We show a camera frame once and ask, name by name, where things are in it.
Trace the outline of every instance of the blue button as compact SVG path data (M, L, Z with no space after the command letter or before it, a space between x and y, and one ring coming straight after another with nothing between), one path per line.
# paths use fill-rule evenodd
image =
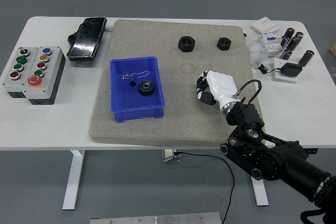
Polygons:
M51 55L51 49L50 48L45 48L42 50L42 53L44 53L45 55Z

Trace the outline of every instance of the black gear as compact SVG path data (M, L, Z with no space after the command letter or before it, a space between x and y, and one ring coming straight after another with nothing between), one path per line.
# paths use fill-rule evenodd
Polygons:
M145 97L149 97L154 93L154 83L149 80L140 82L139 93Z

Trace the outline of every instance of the black hex nut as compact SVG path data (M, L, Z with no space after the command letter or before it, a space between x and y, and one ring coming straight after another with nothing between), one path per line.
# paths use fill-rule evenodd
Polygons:
M218 43L217 43L217 47L221 51L229 50L230 45L231 45L231 40L229 40L228 38L219 38Z
M179 49L182 52L191 52L194 50L195 40L190 36L181 37L178 43L179 43Z

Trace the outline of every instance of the blue plastic bin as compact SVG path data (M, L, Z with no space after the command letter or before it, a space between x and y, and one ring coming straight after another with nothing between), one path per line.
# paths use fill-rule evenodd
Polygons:
M159 66L155 56L116 59L110 61L111 70L111 110L114 120L122 123L125 120L139 118L162 118L165 105L159 74ZM134 74L136 86L130 85L131 80L123 80L125 74ZM145 97L139 93L139 83L150 80L154 83L154 93Z

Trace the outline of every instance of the white robotic hand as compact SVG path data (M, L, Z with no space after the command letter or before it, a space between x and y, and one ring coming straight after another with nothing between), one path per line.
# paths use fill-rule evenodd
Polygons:
M197 97L200 101L214 105L219 102L222 113L227 115L231 108L239 102L239 92L232 76L212 70L204 71L197 80Z

